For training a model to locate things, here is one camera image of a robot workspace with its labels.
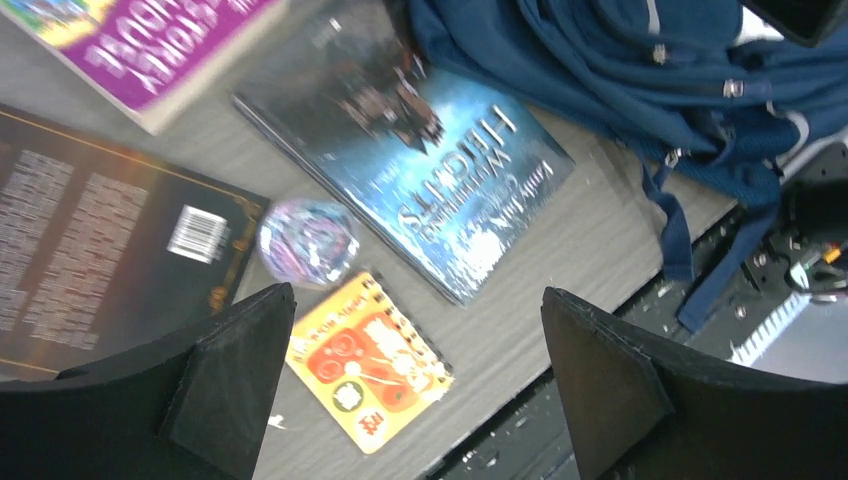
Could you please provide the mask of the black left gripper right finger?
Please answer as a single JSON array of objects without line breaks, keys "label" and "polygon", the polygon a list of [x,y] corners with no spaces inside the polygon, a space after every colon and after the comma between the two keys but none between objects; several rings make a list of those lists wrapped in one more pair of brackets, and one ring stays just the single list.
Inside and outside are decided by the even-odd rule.
[{"label": "black left gripper right finger", "polygon": [[847,388],[763,372],[559,288],[541,317],[584,479],[843,479]]}]

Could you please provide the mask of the dark brown book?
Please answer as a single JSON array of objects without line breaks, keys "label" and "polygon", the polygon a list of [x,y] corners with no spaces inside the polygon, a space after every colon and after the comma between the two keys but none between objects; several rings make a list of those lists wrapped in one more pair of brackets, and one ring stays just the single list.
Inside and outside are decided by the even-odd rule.
[{"label": "dark brown book", "polygon": [[1,109],[1,377],[40,381],[233,300],[261,195]]}]

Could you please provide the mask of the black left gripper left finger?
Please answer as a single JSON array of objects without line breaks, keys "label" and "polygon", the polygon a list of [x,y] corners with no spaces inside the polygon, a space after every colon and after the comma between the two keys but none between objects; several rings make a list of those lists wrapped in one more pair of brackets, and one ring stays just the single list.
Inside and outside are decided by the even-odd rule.
[{"label": "black left gripper left finger", "polygon": [[296,302],[271,285],[147,344],[1,386],[5,479],[249,479]]}]

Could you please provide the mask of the navy blue backpack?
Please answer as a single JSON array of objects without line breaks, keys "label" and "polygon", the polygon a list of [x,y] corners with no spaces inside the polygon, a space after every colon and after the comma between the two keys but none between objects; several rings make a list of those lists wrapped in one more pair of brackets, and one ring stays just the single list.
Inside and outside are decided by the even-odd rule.
[{"label": "navy blue backpack", "polygon": [[694,276],[677,172],[747,210],[727,254],[677,312],[699,331],[775,223],[779,164],[847,124],[843,1],[413,1],[435,65],[622,143],[665,214],[663,272]]}]

